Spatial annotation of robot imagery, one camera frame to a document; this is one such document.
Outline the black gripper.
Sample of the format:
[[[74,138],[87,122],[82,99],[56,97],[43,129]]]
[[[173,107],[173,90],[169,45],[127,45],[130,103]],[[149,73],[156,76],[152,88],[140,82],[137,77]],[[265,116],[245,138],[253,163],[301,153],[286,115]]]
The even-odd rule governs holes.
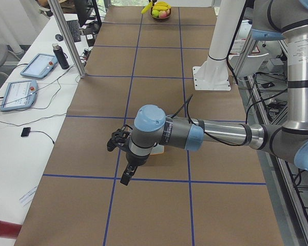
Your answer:
[[[139,156],[139,155],[132,153],[131,151],[127,151],[126,159],[127,159],[128,165],[122,174],[120,183],[123,185],[128,185],[132,177],[135,175],[138,166],[144,165],[148,158],[149,158],[149,154],[145,156]]]

